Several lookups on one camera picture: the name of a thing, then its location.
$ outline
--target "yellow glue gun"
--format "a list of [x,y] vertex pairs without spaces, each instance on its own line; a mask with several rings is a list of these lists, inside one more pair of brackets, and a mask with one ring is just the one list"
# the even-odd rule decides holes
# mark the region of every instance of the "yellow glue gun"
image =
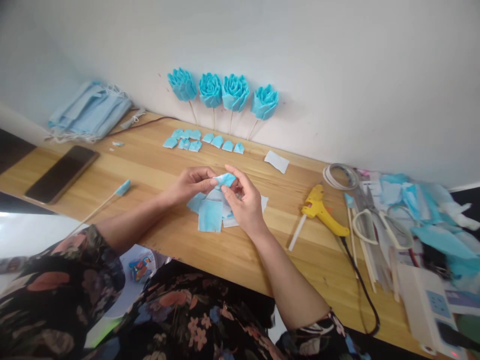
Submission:
[[339,237],[346,237],[350,234],[350,230],[343,227],[329,214],[323,203],[324,187],[320,184],[310,191],[305,200],[306,205],[301,208],[301,213],[310,219],[318,217],[322,223],[330,229],[332,233]]

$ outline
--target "scissors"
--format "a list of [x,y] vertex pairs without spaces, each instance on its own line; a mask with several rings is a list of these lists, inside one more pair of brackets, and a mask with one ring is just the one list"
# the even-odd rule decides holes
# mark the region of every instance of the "scissors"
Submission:
[[[372,220],[372,213],[375,214],[378,219],[380,220],[383,228],[386,230],[388,237],[390,238],[391,242],[398,250],[408,250],[414,246],[414,238],[410,231],[405,228],[403,224],[401,224],[398,220],[394,219],[393,217],[387,215],[381,210],[378,210],[374,205],[374,198],[372,196],[372,192],[370,188],[367,188],[366,196],[362,189],[358,189],[357,193],[361,196],[361,209],[363,211],[359,212],[353,218],[352,225],[353,229],[355,230],[356,235],[366,243],[379,245],[378,235],[375,229],[375,224]],[[359,230],[359,225],[363,225],[362,229],[365,229],[366,236]],[[399,240],[395,236],[395,233],[392,229],[392,226],[395,227],[406,239],[404,244],[400,244]]]

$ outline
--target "woman's right hand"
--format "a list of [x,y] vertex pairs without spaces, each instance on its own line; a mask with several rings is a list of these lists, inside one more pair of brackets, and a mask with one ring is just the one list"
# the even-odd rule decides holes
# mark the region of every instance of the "woman's right hand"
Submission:
[[238,183],[234,183],[231,187],[221,186],[221,191],[225,195],[237,223],[251,239],[268,232],[269,229],[262,214],[262,200],[258,189],[247,175],[237,168],[225,165],[225,169],[238,179]]

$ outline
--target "white device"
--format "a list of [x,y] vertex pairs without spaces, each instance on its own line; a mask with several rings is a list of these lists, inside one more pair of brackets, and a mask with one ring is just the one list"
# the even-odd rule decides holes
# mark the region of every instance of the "white device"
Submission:
[[446,343],[439,333],[439,323],[458,330],[440,276],[405,264],[398,264],[397,271],[410,332],[421,348],[431,355],[438,352],[452,359],[467,360],[465,349]]

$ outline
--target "hand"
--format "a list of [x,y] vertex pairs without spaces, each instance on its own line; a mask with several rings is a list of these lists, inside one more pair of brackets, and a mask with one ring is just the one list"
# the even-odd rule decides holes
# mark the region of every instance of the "hand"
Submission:
[[225,165],[230,173],[236,176],[238,182],[234,182],[231,187],[221,186],[221,191],[235,215],[235,219],[240,227],[252,239],[269,231],[262,214],[262,200],[260,192],[252,184],[250,179],[237,168]]
[[219,183],[213,178],[216,176],[217,174],[208,166],[187,167],[175,183],[160,196],[169,205],[186,203],[198,193],[211,192]]

